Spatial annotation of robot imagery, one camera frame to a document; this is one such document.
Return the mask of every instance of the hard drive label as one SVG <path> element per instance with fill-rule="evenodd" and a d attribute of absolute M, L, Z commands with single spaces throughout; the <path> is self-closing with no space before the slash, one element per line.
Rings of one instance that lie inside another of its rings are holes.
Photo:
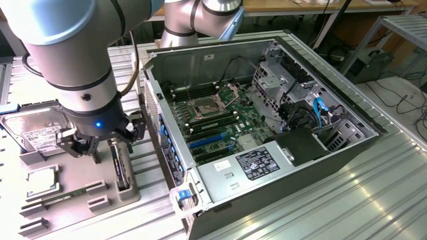
<path fill-rule="evenodd" d="M 57 125 L 23 133 L 33 149 L 36 149 L 40 153 L 45 153 L 59 149 L 59 147 L 56 146 L 55 137 L 55 131 L 57 129 L 61 129 L 61 126 Z"/>
<path fill-rule="evenodd" d="M 247 178 L 253 181 L 280 169 L 265 147 L 235 157 Z"/>

